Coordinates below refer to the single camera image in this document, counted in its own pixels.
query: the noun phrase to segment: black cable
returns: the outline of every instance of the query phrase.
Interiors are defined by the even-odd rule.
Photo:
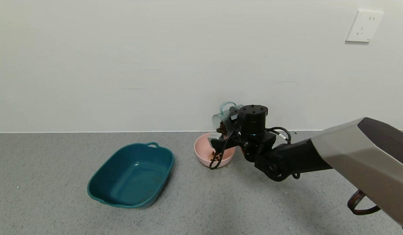
[[[209,169],[214,170],[214,169],[218,168],[218,166],[219,166],[220,163],[222,162],[222,158],[223,158],[223,155],[224,155],[225,150],[226,150],[227,142],[228,142],[228,140],[230,139],[230,137],[233,135],[233,133],[235,132],[236,128],[237,128],[237,125],[232,129],[232,131],[231,131],[230,134],[228,135],[227,139],[225,140],[225,145],[223,146],[222,152],[221,152],[221,154],[220,154],[220,156],[219,156],[219,161],[218,161],[218,163],[217,163],[214,167],[212,167],[213,162],[215,162],[215,156],[216,156],[216,153],[215,153],[215,156],[213,156],[212,162],[211,162],[210,165],[209,165]]]
[[[295,178],[296,180],[300,179],[300,173],[291,174],[291,176],[293,176],[293,178]]]
[[[276,130],[282,130],[287,134],[287,137],[282,136],[278,131]],[[273,128],[266,128],[266,131],[272,132],[276,135],[282,136],[284,137],[284,139],[287,141],[287,144],[291,144],[291,134],[290,132],[287,131],[287,129],[282,128],[282,127],[273,127]],[[298,180],[300,178],[300,173],[297,174],[291,174],[291,176],[293,176],[293,178],[295,178],[296,180]]]
[[[287,141],[288,144],[291,144],[291,134],[290,134],[290,132],[287,131],[287,129],[279,127],[279,126],[273,127],[273,128],[266,128],[266,131],[272,132],[272,133],[274,133],[276,135],[280,135],[280,133],[275,131],[275,130],[284,131],[287,134],[287,138],[285,140]]]

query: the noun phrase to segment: power outlet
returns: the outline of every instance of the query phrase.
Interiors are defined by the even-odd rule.
[[[349,30],[346,41],[370,42],[383,18],[383,12],[359,10]]]

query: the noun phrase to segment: speckled floor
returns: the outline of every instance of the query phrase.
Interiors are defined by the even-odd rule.
[[[317,133],[293,133],[293,140]],[[193,152],[201,134],[0,134],[0,235],[403,233],[382,211],[353,215],[346,202],[356,189],[335,170],[274,182],[239,150],[228,167],[209,170]],[[115,208],[88,197],[88,180],[112,153],[151,141],[176,158],[152,207]]]

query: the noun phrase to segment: teal plastic basin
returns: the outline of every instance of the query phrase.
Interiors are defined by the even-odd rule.
[[[158,143],[127,145],[91,177],[88,195],[113,207],[149,207],[164,187],[173,164],[173,153]]]

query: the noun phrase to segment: gray robot arm casing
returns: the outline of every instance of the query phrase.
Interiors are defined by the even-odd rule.
[[[313,137],[319,155],[403,227],[403,133],[361,118]]]

